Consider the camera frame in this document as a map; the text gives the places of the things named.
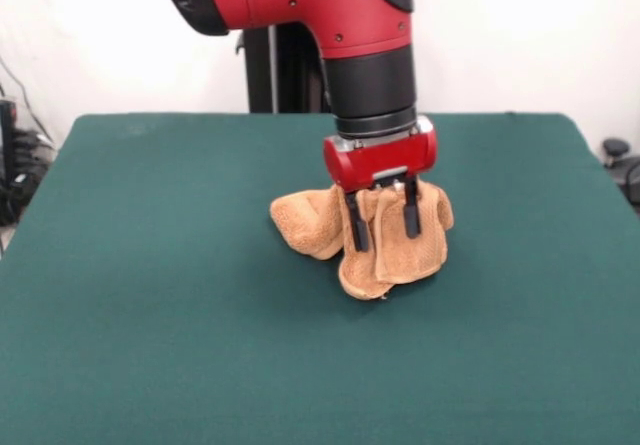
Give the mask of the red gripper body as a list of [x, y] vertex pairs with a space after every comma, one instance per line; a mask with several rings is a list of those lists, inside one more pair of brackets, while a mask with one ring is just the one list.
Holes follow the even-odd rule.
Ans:
[[378, 137], [368, 142], [338, 135], [324, 139], [323, 154], [332, 180], [342, 189], [368, 189], [380, 180], [407, 174], [413, 176], [433, 167], [437, 157], [437, 135], [426, 131]]

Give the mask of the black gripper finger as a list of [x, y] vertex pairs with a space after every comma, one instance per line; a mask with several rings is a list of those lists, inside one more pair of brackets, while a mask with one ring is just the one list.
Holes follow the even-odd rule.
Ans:
[[345, 203], [347, 206], [349, 221], [351, 225], [354, 247], [357, 252], [369, 251], [369, 231], [368, 224], [363, 219], [360, 211], [358, 196], [363, 190], [345, 193]]
[[418, 206], [418, 182], [416, 176], [409, 176], [404, 182], [405, 205], [404, 223], [408, 238], [416, 238], [421, 234]]

